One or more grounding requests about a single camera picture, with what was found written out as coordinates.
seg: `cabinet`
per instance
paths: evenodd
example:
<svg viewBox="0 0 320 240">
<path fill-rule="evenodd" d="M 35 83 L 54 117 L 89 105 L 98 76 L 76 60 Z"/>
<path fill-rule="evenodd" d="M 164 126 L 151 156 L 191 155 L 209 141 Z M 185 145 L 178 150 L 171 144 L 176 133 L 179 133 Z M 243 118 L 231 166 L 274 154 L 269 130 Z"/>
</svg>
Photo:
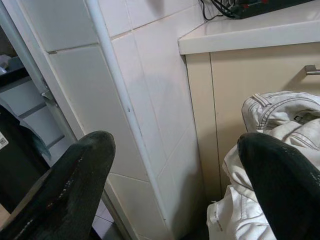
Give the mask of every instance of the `cabinet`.
<svg viewBox="0 0 320 240">
<path fill-rule="evenodd" d="M 246 132 L 241 108 L 254 93 L 283 90 L 320 95 L 320 42 L 186 55 L 192 107 L 206 193 L 223 197 L 226 153 Z"/>
</svg>

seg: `metal handle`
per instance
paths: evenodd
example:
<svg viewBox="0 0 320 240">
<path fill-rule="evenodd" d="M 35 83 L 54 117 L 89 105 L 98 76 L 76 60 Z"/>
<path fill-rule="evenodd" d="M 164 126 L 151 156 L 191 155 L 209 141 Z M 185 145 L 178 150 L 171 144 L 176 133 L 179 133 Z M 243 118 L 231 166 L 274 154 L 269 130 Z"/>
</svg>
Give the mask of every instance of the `metal handle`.
<svg viewBox="0 0 320 240">
<path fill-rule="evenodd" d="M 316 69 L 315 65 L 306 65 L 304 70 L 306 75 L 320 75 L 320 69 Z"/>
</svg>

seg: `beige cabinet door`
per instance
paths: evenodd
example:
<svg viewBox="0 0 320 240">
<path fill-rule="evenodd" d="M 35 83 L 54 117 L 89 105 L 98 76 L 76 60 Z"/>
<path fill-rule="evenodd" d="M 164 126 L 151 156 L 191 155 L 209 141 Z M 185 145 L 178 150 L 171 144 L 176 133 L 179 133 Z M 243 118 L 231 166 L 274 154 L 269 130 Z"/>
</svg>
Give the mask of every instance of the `beige cabinet door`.
<svg viewBox="0 0 320 240">
<path fill-rule="evenodd" d="M 320 43 L 211 53 L 220 165 L 246 132 L 241 108 L 252 94 L 290 90 L 320 95 L 320 75 L 306 76 L 305 65 L 320 67 Z M 220 175 L 224 193 L 229 179 L 222 169 Z"/>
</svg>

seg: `white countertop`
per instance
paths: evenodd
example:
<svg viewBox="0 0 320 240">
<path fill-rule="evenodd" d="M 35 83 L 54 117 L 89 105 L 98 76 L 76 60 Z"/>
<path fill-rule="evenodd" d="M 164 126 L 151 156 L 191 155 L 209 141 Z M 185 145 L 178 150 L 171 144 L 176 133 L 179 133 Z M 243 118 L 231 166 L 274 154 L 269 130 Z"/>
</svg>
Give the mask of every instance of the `white countertop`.
<svg viewBox="0 0 320 240">
<path fill-rule="evenodd" d="M 220 17 L 178 42 L 182 55 L 320 42 L 320 0 L 246 19 Z"/>
</svg>

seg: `white pipe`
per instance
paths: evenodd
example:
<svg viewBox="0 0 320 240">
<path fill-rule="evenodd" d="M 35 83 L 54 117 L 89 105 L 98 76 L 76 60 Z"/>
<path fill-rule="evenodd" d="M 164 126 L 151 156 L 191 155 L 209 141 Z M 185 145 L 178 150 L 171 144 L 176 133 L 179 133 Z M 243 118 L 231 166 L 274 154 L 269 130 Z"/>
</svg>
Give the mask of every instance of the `white pipe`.
<svg viewBox="0 0 320 240">
<path fill-rule="evenodd" d="M 118 65 L 117 57 L 115 55 L 111 38 L 109 36 L 98 0 L 86 0 L 86 5 L 89 10 L 90 17 L 93 21 L 93 25 L 95 27 L 96 34 L 98 36 L 99 43 L 103 51 L 106 64 L 109 68 L 115 87 L 118 91 L 118 95 L 122 103 L 123 110 L 125 112 L 129 126 L 133 133 L 136 145 L 140 152 L 151 186 L 154 190 L 155 197 L 157 198 L 156 200 L 160 208 L 163 220 L 166 221 L 166 219 L 168 218 L 166 216 L 167 212 L 165 209 L 165 205 L 160 194 L 156 177 L 151 167 L 148 152 L 146 146 L 144 145 L 144 140 L 140 132 L 139 124 L 133 111 L 133 107 L 129 98 L 129 94 L 127 92 L 125 81 L 123 79 L 120 67 Z"/>
</svg>

